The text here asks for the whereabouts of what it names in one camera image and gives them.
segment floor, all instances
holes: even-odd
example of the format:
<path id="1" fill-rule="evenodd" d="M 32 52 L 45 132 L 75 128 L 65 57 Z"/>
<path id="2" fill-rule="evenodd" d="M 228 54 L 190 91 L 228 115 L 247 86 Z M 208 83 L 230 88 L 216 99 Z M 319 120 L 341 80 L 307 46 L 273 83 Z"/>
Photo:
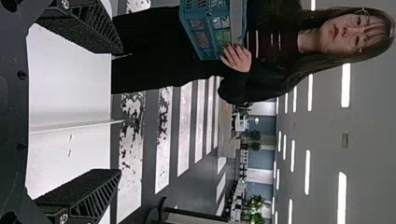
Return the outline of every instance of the floor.
<path id="1" fill-rule="evenodd" d="M 212 77 L 113 96 L 112 117 L 125 122 L 111 130 L 111 166 L 123 173 L 111 223 L 143 223 L 163 196 L 179 209 L 221 214 L 235 162 L 217 156 L 218 85 Z"/>

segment ceiling light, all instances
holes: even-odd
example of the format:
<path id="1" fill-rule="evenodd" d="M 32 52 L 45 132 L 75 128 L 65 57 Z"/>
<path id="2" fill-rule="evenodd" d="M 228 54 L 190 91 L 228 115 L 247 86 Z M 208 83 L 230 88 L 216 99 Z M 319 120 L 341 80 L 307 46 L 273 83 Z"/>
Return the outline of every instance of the ceiling light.
<path id="1" fill-rule="evenodd" d="M 288 143 L 287 136 L 283 136 L 283 160 L 286 160 L 286 144 Z"/>
<path id="2" fill-rule="evenodd" d="M 311 0 L 311 11 L 317 9 L 317 0 Z"/>
<path id="3" fill-rule="evenodd" d="M 273 197 L 273 204 L 272 204 L 272 206 L 273 206 L 272 215 L 274 215 L 274 213 L 275 213 L 275 197 Z"/>
<path id="4" fill-rule="evenodd" d="M 350 63 L 343 65 L 343 80 L 341 93 L 341 107 L 349 107 L 350 104 Z"/>
<path id="5" fill-rule="evenodd" d="M 293 94 L 293 113 L 297 111 L 297 86 L 294 87 Z"/>
<path id="6" fill-rule="evenodd" d="M 276 97 L 276 114 L 279 114 L 279 97 Z"/>
<path id="7" fill-rule="evenodd" d="M 289 200 L 289 224 L 291 224 L 293 220 L 293 200 Z"/>
<path id="8" fill-rule="evenodd" d="M 337 224 L 346 224 L 347 217 L 347 176 L 340 172 L 338 175 L 338 209 Z"/>
<path id="9" fill-rule="evenodd" d="M 276 190 L 279 190 L 279 169 L 276 170 Z"/>
<path id="10" fill-rule="evenodd" d="M 288 113 L 288 104 L 289 104 L 289 94 L 286 93 L 286 95 L 285 95 L 285 114 Z"/>
<path id="11" fill-rule="evenodd" d="M 312 111 L 312 90 L 314 85 L 314 75 L 309 75 L 308 82 L 308 111 Z"/>
<path id="12" fill-rule="evenodd" d="M 274 171 L 276 170 L 276 161 L 274 161 Z"/>
<path id="13" fill-rule="evenodd" d="M 280 152 L 280 144 L 282 143 L 282 132 L 279 132 L 279 135 L 277 136 L 277 152 Z"/>
<path id="14" fill-rule="evenodd" d="M 309 195 L 309 178 L 311 176 L 311 151 L 305 154 L 305 194 Z"/>
<path id="15" fill-rule="evenodd" d="M 290 171 L 294 173 L 294 154 L 295 154 L 296 142 L 291 141 L 291 163 L 290 163 Z"/>

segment shopping basket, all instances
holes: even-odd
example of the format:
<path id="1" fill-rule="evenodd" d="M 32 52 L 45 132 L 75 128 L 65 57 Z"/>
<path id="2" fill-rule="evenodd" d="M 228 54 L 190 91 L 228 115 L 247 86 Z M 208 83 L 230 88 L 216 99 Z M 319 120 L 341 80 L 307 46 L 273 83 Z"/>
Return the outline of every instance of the shopping basket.
<path id="1" fill-rule="evenodd" d="M 219 60 L 221 47 L 243 45 L 247 0 L 180 0 L 179 17 L 201 60 Z"/>

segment ceiling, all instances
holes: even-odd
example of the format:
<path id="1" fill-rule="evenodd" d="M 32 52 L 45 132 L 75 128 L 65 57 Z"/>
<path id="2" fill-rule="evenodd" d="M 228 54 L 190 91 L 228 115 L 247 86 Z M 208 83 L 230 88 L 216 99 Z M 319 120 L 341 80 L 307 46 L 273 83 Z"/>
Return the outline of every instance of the ceiling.
<path id="1" fill-rule="evenodd" d="M 310 8 L 310 1 L 303 1 Z M 396 18 L 394 0 L 317 1 L 317 8 L 365 6 L 384 9 Z M 337 223 L 338 175 L 347 176 L 346 223 L 395 223 L 396 199 L 396 48 L 371 61 L 352 64 L 350 108 L 341 107 L 342 67 L 315 74 L 313 109 L 307 111 L 308 79 L 293 92 L 289 113 L 279 98 L 277 133 L 287 137 L 287 159 L 276 153 L 280 189 L 276 192 L 278 223 L 288 223 L 293 199 L 293 224 Z M 349 148 L 342 148 L 342 132 Z M 290 146 L 295 140 L 295 171 L 290 172 Z M 310 193 L 304 193 L 305 152 L 311 150 Z"/>

